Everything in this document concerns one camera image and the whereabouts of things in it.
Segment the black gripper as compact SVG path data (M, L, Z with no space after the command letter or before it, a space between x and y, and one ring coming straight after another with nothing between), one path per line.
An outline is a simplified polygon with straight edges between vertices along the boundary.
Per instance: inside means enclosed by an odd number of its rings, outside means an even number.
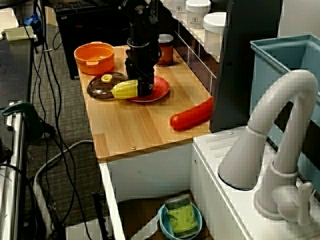
M158 41L134 43L127 40L126 73L129 80L137 80L137 96L144 98L152 94L154 88L154 66L159 61L161 49Z

